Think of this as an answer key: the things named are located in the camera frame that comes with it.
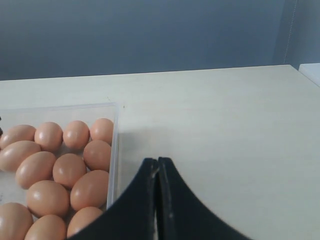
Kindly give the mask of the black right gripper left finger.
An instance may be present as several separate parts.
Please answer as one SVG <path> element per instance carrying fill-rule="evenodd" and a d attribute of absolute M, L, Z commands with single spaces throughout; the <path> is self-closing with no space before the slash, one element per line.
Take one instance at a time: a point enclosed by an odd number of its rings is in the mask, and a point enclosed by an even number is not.
<path fill-rule="evenodd" d="M 158 161 L 146 158 L 120 197 L 69 240 L 152 240 L 155 232 Z"/>

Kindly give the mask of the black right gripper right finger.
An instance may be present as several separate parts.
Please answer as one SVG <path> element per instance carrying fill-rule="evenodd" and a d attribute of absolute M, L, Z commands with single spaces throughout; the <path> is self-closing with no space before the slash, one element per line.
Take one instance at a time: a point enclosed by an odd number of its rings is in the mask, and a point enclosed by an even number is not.
<path fill-rule="evenodd" d="M 158 158 L 156 218 L 159 240 L 247 238 L 197 198 L 168 157 Z"/>

